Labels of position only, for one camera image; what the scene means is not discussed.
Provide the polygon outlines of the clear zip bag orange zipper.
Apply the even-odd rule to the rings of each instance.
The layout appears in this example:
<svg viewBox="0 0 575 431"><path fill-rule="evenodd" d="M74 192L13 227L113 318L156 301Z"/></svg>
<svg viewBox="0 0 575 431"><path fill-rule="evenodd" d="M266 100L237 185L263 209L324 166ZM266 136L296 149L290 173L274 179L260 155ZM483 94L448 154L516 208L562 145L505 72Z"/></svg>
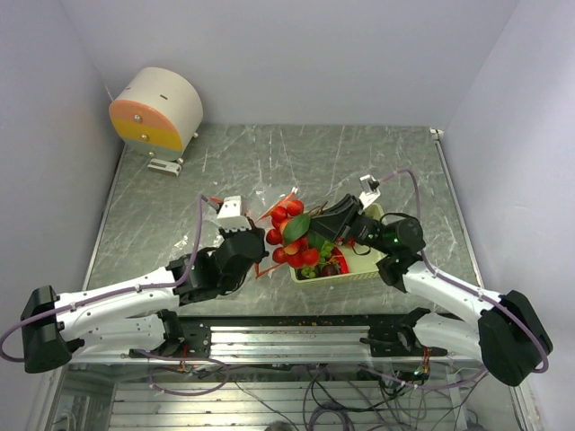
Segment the clear zip bag orange zipper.
<svg viewBox="0 0 575 431"><path fill-rule="evenodd" d="M244 210L249 216L256 227L263 228L266 232L272 228L271 211L277 206L283 206L288 201L294 200L297 197L298 186L295 184L280 184L280 185L258 185L255 190L249 194L248 197L243 197ZM217 228L217 224L213 224L216 219L214 215L208 217L204 215L203 223L212 224L212 227ZM171 258L176 258L184 253L191 253L193 248L193 233L185 234L176 242L171 250ZM215 240L208 240L208 245L216 247L220 245L223 238L216 232ZM272 260L271 254L274 247L264 241L266 251L270 253L269 257L262 260L260 264L254 264L254 279L260 277L271 277L273 271L280 267L282 264L275 263Z"/></svg>

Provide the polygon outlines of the red cherry bunch with leaves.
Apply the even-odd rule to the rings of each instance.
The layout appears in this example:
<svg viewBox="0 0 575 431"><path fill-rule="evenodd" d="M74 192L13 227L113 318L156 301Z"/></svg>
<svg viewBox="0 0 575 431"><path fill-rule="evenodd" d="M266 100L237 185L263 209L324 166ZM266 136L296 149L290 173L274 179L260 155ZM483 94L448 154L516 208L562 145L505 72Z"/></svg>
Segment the red cherry bunch with leaves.
<svg viewBox="0 0 575 431"><path fill-rule="evenodd" d="M320 215L323 207L306 209L301 200L294 199L271 211L272 228L267 231L265 241L276 246L272 252L275 263L287 264L294 271L303 266L320 268L325 263L331 249L323 237L309 231L311 218Z"/></svg>

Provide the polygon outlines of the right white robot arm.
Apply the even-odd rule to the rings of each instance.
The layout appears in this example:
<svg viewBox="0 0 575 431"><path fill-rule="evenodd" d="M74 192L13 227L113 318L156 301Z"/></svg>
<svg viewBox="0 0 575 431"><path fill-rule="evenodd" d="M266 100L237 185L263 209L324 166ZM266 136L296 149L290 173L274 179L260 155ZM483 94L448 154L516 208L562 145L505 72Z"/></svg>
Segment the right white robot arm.
<svg viewBox="0 0 575 431"><path fill-rule="evenodd" d="M391 223L374 219L362 198L346 195L313 216L309 229L329 242L354 241L382 252L376 267L385 285L450 312L449 317L426 309L412 312L395 335L404 354L439 347L481 362L508 386L547 371L553 343L529 299L516 290L503 295L473 286L432 266L416 217L396 213Z"/></svg>

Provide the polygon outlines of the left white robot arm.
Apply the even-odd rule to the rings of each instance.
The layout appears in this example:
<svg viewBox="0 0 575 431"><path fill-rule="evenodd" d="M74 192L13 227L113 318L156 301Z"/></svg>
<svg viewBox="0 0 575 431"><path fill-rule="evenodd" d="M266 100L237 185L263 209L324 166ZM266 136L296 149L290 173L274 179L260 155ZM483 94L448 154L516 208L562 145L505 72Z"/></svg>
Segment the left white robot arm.
<svg viewBox="0 0 575 431"><path fill-rule="evenodd" d="M21 315L25 372L44 373L75 357L120 349L176 355L185 340L178 309L230 295L268 255L259 227L223 238L217 247L116 285L61 295L52 286L35 289Z"/></svg>

